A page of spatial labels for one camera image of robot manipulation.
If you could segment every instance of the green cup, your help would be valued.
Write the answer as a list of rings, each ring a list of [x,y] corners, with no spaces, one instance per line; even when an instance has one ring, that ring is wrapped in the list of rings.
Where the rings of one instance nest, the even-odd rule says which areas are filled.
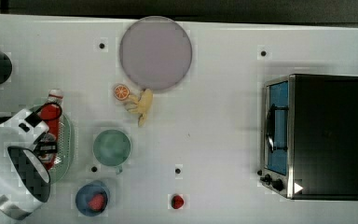
[[[122,131],[106,130],[98,134],[92,151],[101,164],[115,167],[116,173],[120,174],[122,164],[131,154],[131,140]]]

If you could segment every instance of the toaster oven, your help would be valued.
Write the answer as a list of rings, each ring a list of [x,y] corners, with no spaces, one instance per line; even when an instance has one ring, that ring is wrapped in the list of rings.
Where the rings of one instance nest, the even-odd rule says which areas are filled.
[[[358,201],[358,77],[269,81],[262,125],[263,186],[294,200]]]

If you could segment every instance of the red object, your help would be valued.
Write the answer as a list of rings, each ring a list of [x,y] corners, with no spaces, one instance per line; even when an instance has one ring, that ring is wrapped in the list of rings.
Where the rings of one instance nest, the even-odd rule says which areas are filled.
[[[171,201],[171,206],[173,209],[179,209],[184,204],[185,204],[185,201],[183,200],[183,198],[181,196],[179,196],[179,195],[173,196],[172,201]]]
[[[103,209],[104,196],[102,194],[96,194],[89,201],[89,208],[95,212],[99,212]]]
[[[47,103],[55,102],[60,105],[62,103],[62,98],[63,95],[61,90],[51,90],[48,93]],[[59,115],[60,109],[56,105],[46,105],[40,112],[41,119],[54,119],[57,118],[57,116]],[[45,122],[48,125],[48,132],[51,133],[51,135],[54,136],[55,141],[57,141],[60,128],[59,119],[47,120]],[[48,161],[43,161],[43,164],[45,165],[47,170],[51,169],[54,166],[56,156],[57,154],[54,153]]]

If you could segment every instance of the red bottle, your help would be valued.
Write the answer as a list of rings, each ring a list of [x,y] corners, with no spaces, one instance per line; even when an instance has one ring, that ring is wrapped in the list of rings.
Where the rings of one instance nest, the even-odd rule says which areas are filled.
[[[48,100],[46,103],[57,103],[59,105],[62,104],[63,93],[59,89],[54,89],[49,91],[48,93]],[[40,112],[41,119],[54,119],[60,115],[60,109],[56,105],[47,105],[45,106],[42,111]],[[58,141],[58,134],[60,130],[60,123],[59,119],[48,120],[45,121],[48,125],[48,140],[47,141]],[[39,157],[39,159],[44,163],[46,169],[51,169],[54,166],[54,160],[56,158],[56,153],[53,154],[46,154],[44,156]]]

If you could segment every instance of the white table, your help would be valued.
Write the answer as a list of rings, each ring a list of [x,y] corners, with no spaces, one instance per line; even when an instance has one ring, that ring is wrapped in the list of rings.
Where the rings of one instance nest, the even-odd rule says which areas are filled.
[[[293,73],[358,75],[358,29],[179,22],[193,63],[179,86],[155,95],[138,128],[112,96],[117,83],[138,91],[117,57],[132,23],[0,15],[0,50],[15,66],[0,86],[0,112],[17,112],[61,88],[76,129],[68,174],[24,223],[358,223],[358,202],[288,201],[255,174],[262,84]],[[98,49],[101,41],[106,49]],[[109,127],[124,128],[134,144],[121,175],[92,156],[94,135]],[[183,179],[175,179],[175,164],[183,164]],[[100,217],[84,217],[74,200],[93,179],[107,183],[113,202]],[[174,193],[185,194],[185,209],[168,209]]]

